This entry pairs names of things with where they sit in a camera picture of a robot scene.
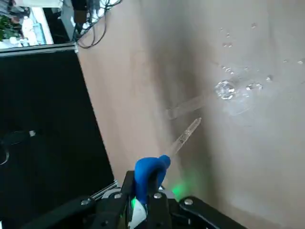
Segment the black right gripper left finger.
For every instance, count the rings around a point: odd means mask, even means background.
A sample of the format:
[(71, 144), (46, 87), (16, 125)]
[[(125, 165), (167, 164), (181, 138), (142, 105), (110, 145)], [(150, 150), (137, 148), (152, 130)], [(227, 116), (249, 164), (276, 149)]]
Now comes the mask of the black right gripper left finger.
[(23, 226), (24, 229), (129, 229), (134, 197), (134, 172), (126, 172), (120, 190), (106, 198), (82, 196)]

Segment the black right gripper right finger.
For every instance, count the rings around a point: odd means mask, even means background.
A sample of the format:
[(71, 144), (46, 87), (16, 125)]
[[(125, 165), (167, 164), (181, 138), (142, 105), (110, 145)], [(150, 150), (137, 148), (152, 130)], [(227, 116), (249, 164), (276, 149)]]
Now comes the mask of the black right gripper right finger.
[(154, 171), (148, 179), (147, 229), (245, 228), (199, 198), (187, 196), (176, 201), (157, 188), (157, 172)]

